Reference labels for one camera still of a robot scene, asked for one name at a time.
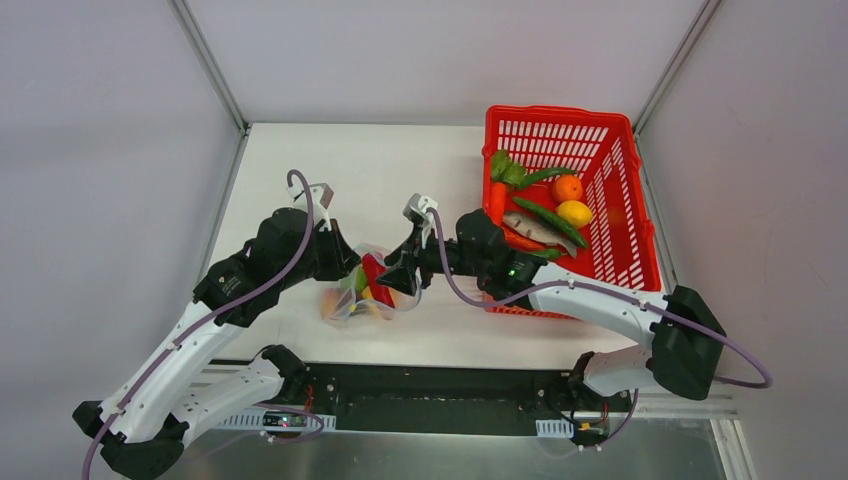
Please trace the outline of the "peach fruit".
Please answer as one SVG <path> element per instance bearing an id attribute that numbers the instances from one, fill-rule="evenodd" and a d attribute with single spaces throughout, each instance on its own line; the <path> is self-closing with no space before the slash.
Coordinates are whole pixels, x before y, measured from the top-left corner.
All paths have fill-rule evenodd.
<path id="1" fill-rule="evenodd" d="M 320 313 L 323 320 L 336 321 L 339 319 L 340 297 L 335 291 L 325 291 L 322 296 Z"/>

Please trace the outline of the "green lime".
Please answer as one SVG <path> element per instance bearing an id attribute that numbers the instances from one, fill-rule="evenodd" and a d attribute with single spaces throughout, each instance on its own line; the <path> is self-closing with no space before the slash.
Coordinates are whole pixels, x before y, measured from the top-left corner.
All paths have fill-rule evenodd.
<path id="1" fill-rule="evenodd" d="M 367 274 L 362 267 L 359 267 L 356 270 L 355 275 L 354 275 L 354 281 L 353 281 L 354 290 L 357 294 L 359 294 L 362 291 L 364 291 L 368 286 L 369 286 L 369 284 L 368 284 Z"/>

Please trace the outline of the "yellow orange with leaf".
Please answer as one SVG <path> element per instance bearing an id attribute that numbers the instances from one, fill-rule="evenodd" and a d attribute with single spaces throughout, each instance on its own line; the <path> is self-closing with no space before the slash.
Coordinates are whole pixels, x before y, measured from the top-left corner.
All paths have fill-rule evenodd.
<path id="1" fill-rule="evenodd" d="M 388 304 L 378 301 L 371 293 L 371 289 L 369 287 L 362 291 L 362 297 L 363 299 L 361 302 L 366 306 L 368 312 L 375 318 L 381 318 L 382 320 L 387 321 L 394 318 L 394 308 Z"/>

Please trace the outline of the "clear zip top bag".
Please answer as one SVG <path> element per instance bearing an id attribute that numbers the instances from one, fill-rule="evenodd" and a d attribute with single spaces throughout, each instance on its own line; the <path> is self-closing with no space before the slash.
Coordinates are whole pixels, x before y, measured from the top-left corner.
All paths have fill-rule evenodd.
<path id="1" fill-rule="evenodd" d="M 361 263 L 334 286 L 322 291 L 320 314 L 323 321 L 337 327 L 366 320 L 391 321 L 398 314 L 413 310 L 421 301 L 422 290 L 407 295 L 377 283 L 388 267 L 388 250 L 361 243 L 354 252 Z"/>

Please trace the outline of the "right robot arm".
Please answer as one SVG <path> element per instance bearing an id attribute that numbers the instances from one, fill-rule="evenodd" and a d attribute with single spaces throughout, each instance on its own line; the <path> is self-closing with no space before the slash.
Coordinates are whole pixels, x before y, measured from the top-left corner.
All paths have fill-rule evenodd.
<path id="1" fill-rule="evenodd" d="M 511 248 L 482 210 L 463 215 L 451 240 L 435 208 L 407 216 L 413 231 L 389 255 L 378 284 L 415 296 L 441 274 L 473 306 L 559 313 L 633 341 L 614 352 L 580 356 L 567 384 L 576 407 L 590 410 L 615 393 L 647 386 L 689 400 L 708 396 L 725 333 L 695 291 L 633 290 L 566 270 Z"/>

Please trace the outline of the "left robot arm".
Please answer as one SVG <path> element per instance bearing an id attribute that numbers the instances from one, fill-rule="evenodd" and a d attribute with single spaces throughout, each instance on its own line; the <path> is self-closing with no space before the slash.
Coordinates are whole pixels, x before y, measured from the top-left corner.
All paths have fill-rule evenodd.
<path id="1" fill-rule="evenodd" d="M 360 262 L 336 220 L 314 207 L 284 207 L 240 250 L 212 264 L 182 316 L 144 364 L 104 400 L 84 401 L 73 419 L 96 455 L 127 479 L 156 479 L 196 438 L 243 408 L 305 393 L 305 364 L 287 347 L 262 348 L 247 367 L 200 392 L 189 386 L 209 362 L 305 280 L 334 281 Z"/>

